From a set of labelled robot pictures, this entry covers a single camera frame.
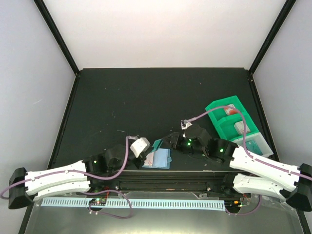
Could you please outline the white red credit card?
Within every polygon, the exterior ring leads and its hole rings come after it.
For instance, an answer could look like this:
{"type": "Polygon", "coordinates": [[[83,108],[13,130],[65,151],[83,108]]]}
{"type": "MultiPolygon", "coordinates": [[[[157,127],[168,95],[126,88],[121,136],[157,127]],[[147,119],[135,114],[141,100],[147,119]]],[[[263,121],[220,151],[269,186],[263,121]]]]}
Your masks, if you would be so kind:
{"type": "Polygon", "coordinates": [[[143,167],[152,167],[153,166],[154,155],[155,155],[155,153],[151,152],[146,156],[143,167]]]}

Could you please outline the blue leather card holder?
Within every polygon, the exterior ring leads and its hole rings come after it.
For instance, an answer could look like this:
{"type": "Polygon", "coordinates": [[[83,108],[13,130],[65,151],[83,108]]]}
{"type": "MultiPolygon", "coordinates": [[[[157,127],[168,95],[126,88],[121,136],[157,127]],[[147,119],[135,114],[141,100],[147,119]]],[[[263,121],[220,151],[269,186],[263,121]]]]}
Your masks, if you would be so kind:
{"type": "Polygon", "coordinates": [[[146,167],[151,169],[169,169],[170,163],[172,161],[171,158],[171,150],[170,149],[158,149],[154,152],[154,161],[152,167],[146,167]]]}

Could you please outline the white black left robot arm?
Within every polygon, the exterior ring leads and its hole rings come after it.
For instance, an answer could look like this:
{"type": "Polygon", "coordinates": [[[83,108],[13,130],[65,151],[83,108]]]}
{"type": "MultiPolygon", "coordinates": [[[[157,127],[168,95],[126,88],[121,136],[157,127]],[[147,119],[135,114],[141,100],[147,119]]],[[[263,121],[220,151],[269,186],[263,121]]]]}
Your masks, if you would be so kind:
{"type": "Polygon", "coordinates": [[[144,165],[152,152],[150,144],[115,145],[104,153],[90,156],[75,163],[45,171],[14,170],[9,186],[1,192],[10,210],[21,209],[50,195],[86,193],[98,195],[104,191],[104,181],[116,179],[126,167],[144,165]]]}

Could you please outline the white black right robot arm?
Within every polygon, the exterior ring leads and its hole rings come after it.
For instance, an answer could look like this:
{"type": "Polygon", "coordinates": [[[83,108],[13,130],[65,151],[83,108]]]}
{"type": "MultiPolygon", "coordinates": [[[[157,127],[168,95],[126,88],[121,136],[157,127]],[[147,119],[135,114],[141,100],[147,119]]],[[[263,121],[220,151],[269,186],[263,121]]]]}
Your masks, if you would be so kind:
{"type": "Polygon", "coordinates": [[[309,164],[294,166],[259,156],[234,142],[211,137],[198,125],[189,126],[183,133],[173,132],[162,140],[171,150],[200,154],[208,161],[254,175],[230,176],[221,185],[226,196],[253,193],[278,198],[301,211],[312,210],[312,167],[309,164]]]}

